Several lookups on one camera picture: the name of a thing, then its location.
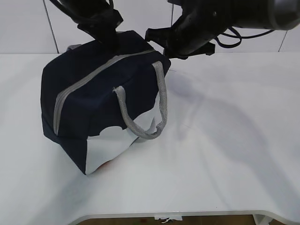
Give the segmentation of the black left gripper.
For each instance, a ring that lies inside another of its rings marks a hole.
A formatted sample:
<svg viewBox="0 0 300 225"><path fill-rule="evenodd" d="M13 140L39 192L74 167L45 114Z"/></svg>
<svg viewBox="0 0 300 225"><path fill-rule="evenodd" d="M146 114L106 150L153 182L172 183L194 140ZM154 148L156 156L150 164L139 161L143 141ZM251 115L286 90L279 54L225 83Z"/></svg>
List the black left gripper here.
<svg viewBox="0 0 300 225"><path fill-rule="evenodd" d="M105 49L117 53L120 49L116 28L123 22L118 10L108 9L92 18L79 22L77 28L100 42Z"/></svg>

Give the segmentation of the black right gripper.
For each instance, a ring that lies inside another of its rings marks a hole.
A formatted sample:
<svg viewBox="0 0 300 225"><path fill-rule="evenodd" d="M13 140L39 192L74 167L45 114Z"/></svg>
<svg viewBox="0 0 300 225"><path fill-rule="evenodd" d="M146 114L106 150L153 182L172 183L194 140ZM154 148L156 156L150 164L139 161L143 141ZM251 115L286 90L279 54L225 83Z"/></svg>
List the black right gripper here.
<svg viewBox="0 0 300 225"><path fill-rule="evenodd" d="M210 42L213 36L210 36L207 26L201 20L207 15L197 9L190 12L183 11L171 27L148 28L145 40L163 47L164 55L170 59L186 60L188 57L201 54L213 55L215 45Z"/></svg>

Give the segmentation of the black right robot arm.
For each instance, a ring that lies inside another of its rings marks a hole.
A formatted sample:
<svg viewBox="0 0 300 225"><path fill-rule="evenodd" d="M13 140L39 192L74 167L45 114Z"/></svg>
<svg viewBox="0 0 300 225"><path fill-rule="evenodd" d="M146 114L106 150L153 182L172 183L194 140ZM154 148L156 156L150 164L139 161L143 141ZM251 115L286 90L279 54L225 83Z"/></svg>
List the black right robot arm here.
<svg viewBox="0 0 300 225"><path fill-rule="evenodd" d="M235 48L244 39L236 30L291 30L300 23L298 0L172 0L182 9L169 28L147 29L145 40L164 48L170 59L212 55L215 40L222 48Z"/></svg>

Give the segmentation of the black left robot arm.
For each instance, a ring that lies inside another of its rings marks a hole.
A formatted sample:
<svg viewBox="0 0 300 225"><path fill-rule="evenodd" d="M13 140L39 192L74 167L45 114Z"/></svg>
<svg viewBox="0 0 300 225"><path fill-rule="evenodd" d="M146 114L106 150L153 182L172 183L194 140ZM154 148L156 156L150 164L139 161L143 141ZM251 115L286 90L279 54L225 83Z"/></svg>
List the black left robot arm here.
<svg viewBox="0 0 300 225"><path fill-rule="evenodd" d="M116 52L120 46L117 27L123 22L112 0L50 0L61 12L70 17L77 28Z"/></svg>

